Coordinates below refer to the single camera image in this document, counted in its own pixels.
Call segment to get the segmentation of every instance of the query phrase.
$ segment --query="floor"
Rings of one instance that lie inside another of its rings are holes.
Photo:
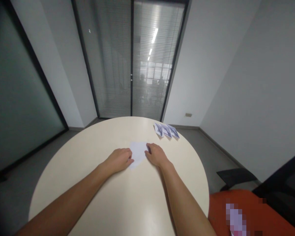
[[[238,166],[216,148],[199,130],[177,129],[198,153],[209,185],[210,193],[219,192],[224,185],[217,171]],[[68,131],[8,173],[8,180],[0,184],[0,235],[13,235],[28,220],[31,198],[45,166],[57,150],[79,131]],[[257,185],[249,182],[234,188],[252,190]]]

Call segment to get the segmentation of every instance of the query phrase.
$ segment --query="black door frame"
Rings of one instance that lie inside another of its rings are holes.
[[[130,69],[130,96],[131,97],[130,97],[130,116],[132,116],[132,104],[133,104],[133,76],[132,75],[133,75],[134,0],[130,0],[130,1],[131,1],[131,69]],[[181,22],[179,36],[178,36],[177,43],[176,43],[174,59],[173,59],[173,63],[172,63],[171,71],[170,71],[170,77],[169,77],[169,80],[168,80],[168,85],[167,85],[167,88],[166,88],[164,104],[163,104],[162,113],[161,113],[160,121],[162,121],[164,111],[165,111],[165,107],[166,107],[167,98],[168,98],[169,88],[170,88],[171,81],[172,81],[173,72],[174,72],[174,68],[175,68],[175,65],[176,65],[178,48],[179,48],[179,45],[180,45],[182,32],[183,32],[183,28],[184,28],[184,25],[185,25],[189,0],[150,0],[150,1],[182,3],[182,4],[185,5],[183,19],[182,19],[182,22]],[[92,73],[91,73],[91,69],[90,69],[90,66],[89,66],[89,59],[88,59],[88,55],[87,55],[87,51],[86,51],[86,47],[85,47],[83,31],[82,31],[82,26],[81,26],[81,21],[80,21],[80,18],[79,18],[79,13],[78,13],[76,1],[71,0],[71,3],[72,3],[73,12],[74,12],[76,26],[77,26],[78,33],[79,33],[79,38],[80,38],[80,42],[81,42],[84,61],[85,61],[86,69],[88,71],[88,78],[89,78],[89,83],[90,83],[91,90],[92,90],[92,95],[93,95],[93,99],[94,99],[94,104],[95,104],[97,117],[99,119],[110,119],[110,118],[107,118],[107,117],[101,117],[100,116],[100,112],[99,112],[98,104],[97,104],[97,99],[96,99],[96,94],[95,94],[95,89],[94,89],[94,83],[93,83],[93,79],[92,79]]]
[[[23,163],[25,160],[27,160],[28,158],[30,158],[33,154],[37,153],[39,150],[41,150],[42,148],[44,148],[45,146],[47,146],[49,143],[51,143],[53,140],[55,140],[56,138],[58,138],[59,136],[61,136],[63,133],[67,132],[69,130],[67,122],[61,112],[61,109],[57,103],[57,100],[51,90],[51,87],[47,81],[47,78],[44,74],[44,71],[37,59],[37,56],[34,52],[34,49],[25,33],[25,30],[16,14],[16,11],[11,3],[10,0],[1,0],[1,2],[3,3],[3,6],[5,8],[5,10],[7,11],[12,23],[14,24],[19,37],[21,38],[23,45],[25,46],[29,57],[44,85],[44,88],[47,91],[47,94],[61,120],[62,125],[64,126],[64,130],[61,131],[60,133],[56,134],[55,136],[53,136],[52,138],[50,138],[49,140],[47,140],[46,142],[42,143],[40,146],[36,147],[34,150],[32,150],[31,152],[27,153],[26,155],[24,155],[23,157],[21,157],[20,159],[18,159],[17,161],[15,161],[14,163],[10,164],[9,166],[5,167],[3,170],[0,171],[0,176],[5,175],[6,173],[8,173],[10,170],[14,169],[15,167],[17,167],[18,165],[20,165],[21,163]]]

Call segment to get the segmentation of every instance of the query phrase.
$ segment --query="orange chair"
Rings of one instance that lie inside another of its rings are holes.
[[[226,203],[241,209],[246,220],[247,231],[253,236],[295,235],[295,228],[273,210],[264,199],[248,190],[228,190],[210,195],[208,219],[218,236],[229,236],[226,220]]]

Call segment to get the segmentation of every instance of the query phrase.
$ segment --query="ceiling light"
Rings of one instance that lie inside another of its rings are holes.
[[[157,32],[158,32],[158,28],[155,28],[154,35],[153,35],[153,39],[152,39],[152,43],[154,43],[154,41],[155,41],[155,38],[156,38]]]

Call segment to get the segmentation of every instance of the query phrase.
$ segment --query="round table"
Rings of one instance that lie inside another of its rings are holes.
[[[156,143],[207,216],[209,191],[199,156],[181,135],[159,138],[143,117],[102,121],[78,133],[54,155],[34,191],[29,219],[87,176],[113,150],[131,142]],[[157,169],[147,160],[113,175],[91,201],[70,235],[175,235]]]

